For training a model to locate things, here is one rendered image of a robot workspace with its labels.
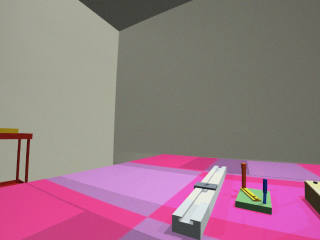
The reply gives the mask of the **grey slotted aluminum rail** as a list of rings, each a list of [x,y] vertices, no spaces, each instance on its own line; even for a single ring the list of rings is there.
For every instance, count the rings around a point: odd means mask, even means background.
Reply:
[[[172,214],[172,232],[201,240],[227,174],[215,165]]]

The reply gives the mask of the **blue pin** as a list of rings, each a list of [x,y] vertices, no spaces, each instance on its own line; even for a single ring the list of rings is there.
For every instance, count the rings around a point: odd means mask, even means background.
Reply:
[[[267,188],[268,188],[268,181],[266,178],[263,179],[263,204],[266,204],[267,200]]]

